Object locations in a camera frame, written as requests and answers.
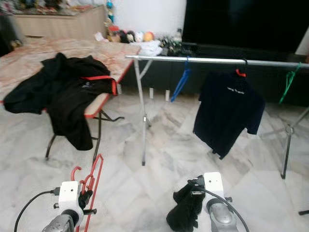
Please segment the black t-shirt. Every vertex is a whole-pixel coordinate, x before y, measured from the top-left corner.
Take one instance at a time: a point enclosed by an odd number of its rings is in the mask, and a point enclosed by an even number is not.
[[[265,102],[236,73],[210,73],[199,96],[194,133],[222,158],[244,128],[257,134]]]

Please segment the black jacket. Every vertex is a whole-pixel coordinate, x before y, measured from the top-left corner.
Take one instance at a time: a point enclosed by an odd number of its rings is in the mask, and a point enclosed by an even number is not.
[[[264,111],[263,98],[245,77],[212,72],[199,97],[194,133],[224,158],[244,128],[256,134]]]
[[[42,63],[37,74],[4,98],[5,109],[41,114],[47,108],[56,135],[66,136],[78,150],[90,150],[92,140],[84,110],[100,93],[116,95],[116,81],[107,77],[110,71],[91,56],[66,58],[58,53]]]

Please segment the black television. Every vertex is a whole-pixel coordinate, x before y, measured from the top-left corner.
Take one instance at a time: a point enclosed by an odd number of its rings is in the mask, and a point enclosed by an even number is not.
[[[183,41],[294,53],[308,13],[308,0],[187,0]]]

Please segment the white cloth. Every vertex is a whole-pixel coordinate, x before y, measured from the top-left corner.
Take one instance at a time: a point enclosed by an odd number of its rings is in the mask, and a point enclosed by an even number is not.
[[[159,47],[159,45],[161,44],[159,40],[130,44],[138,45],[141,47],[139,53],[140,56],[155,57],[162,52],[162,47]]]

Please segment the small bottle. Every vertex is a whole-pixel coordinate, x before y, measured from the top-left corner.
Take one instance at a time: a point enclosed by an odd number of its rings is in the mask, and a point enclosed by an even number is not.
[[[183,30],[181,28],[177,29],[177,32],[176,32],[176,34],[175,34],[175,36],[173,38],[174,42],[182,42],[183,41],[183,39],[182,39],[182,31]]]

